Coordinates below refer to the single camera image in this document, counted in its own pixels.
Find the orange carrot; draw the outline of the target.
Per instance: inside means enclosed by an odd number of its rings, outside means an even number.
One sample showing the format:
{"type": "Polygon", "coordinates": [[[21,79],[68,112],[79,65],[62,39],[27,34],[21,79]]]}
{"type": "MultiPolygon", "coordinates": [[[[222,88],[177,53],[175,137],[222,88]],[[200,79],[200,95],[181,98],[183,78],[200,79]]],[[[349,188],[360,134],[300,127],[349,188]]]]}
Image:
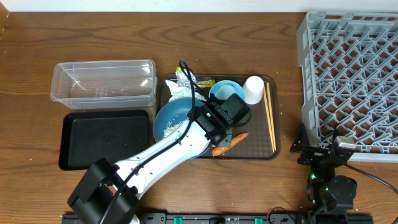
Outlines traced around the orange carrot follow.
{"type": "Polygon", "coordinates": [[[248,134],[249,134],[248,132],[245,132],[245,133],[241,133],[241,134],[235,136],[234,138],[232,138],[230,147],[217,146],[217,147],[213,148],[212,149],[212,155],[213,156],[222,156],[228,150],[230,150],[231,148],[235,147],[238,143],[240,143],[245,138],[247,138],[248,134]]]}

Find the dark blue plate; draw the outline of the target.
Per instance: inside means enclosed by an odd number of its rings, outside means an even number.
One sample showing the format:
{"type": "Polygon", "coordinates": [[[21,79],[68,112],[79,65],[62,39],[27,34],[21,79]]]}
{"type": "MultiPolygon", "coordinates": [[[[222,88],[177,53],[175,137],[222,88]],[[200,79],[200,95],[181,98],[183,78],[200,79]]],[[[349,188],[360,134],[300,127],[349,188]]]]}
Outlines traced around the dark blue plate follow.
{"type": "Polygon", "coordinates": [[[190,134],[187,137],[188,116],[190,110],[190,98],[181,98],[167,103],[156,115],[154,123],[155,137],[155,155],[159,156],[171,148],[175,148],[177,152],[174,154],[183,154],[189,159],[193,159],[203,154],[208,147],[209,142],[202,138],[200,134],[190,134]],[[168,122],[172,124],[182,121],[180,127],[172,134],[163,139],[164,130],[168,122]]]}

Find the white rice pile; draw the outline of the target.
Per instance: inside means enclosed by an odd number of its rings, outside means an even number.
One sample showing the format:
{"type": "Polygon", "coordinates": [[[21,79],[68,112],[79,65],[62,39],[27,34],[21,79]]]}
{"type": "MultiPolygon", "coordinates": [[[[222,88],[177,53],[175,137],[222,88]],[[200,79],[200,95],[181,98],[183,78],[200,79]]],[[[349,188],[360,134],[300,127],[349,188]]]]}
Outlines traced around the white rice pile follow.
{"type": "Polygon", "coordinates": [[[176,131],[181,124],[182,121],[175,124],[172,124],[172,122],[168,122],[168,124],[166,125],[166,129],[164,130],[163,139],[172,134],[174,131],[176,131]]]}

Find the white napkin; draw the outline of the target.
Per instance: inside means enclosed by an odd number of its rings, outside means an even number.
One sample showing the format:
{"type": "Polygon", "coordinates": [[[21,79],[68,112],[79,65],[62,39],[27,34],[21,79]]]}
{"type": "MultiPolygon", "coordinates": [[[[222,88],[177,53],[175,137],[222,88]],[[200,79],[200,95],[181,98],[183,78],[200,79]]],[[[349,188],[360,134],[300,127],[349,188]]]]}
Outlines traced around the white napkin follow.
{"type": "MultiPolygon", "coordinates": [[[[189,86],[188,87],[179,86],[176,82],[173,82],[171,80],[166,80],[165,83],[169,87],[170,94],[171,94],[169,102],[180,99],[180,98],[191,98],[192,97],[192,91],[189,86]]],[[[194,87],[194,90],[195,90],[195,98],[197,100],[206,101],[205,96],[202,93],[198,92],[197,87],[194,87]]]]}

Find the foil wrapper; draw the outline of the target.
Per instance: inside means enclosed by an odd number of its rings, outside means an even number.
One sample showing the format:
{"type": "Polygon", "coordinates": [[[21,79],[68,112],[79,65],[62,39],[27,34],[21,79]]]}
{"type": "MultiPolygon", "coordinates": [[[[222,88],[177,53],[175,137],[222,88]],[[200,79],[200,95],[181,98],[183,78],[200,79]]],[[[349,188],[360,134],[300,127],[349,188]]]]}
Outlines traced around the foil wrapper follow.
{"type": "Polygon", "coordinates": [[[180,89],[184,89],[184,90],[191,90],[191,86],[190,86],[190,80],[189,78],[185,75],[187,73],[186,69],[181,69],[180,67],[176,68],[175,74],[177,77],[177,86],[180,89]]]}

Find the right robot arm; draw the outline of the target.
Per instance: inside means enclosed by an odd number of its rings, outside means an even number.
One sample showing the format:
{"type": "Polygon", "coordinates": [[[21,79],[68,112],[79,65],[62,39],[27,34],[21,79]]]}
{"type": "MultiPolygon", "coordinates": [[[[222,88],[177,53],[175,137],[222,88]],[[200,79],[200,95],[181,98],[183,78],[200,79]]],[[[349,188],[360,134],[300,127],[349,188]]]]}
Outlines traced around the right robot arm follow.
{"type": "Polygon", "coordinates": [[[337,129],[326,148],[311,146],[305,126],[300,126],[290,152],[300,154],[297,159],[300,165],[310,166],[307,193],[316,208],[328,212],[353,208],[357,183],[347,176],[336,175],[335,169],[346,164],[355,149],[354,140],[342,136],[337,129]]]}

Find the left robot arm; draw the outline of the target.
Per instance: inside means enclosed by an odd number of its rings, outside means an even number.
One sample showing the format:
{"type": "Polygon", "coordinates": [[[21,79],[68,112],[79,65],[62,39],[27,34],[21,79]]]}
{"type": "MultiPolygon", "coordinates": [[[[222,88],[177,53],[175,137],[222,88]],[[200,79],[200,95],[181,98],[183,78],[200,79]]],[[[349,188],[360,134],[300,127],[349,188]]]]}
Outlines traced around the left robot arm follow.
{"type": "Polygon", "coordinates": [[[210,98],[193,107],[176,131],[145,151],[115,164],[100,159],[91,165],[68,205],[83,223],[139,223],[136,211],[145,192],[182,162],[220,143],[247,112],[236,96],[210,98]]]}

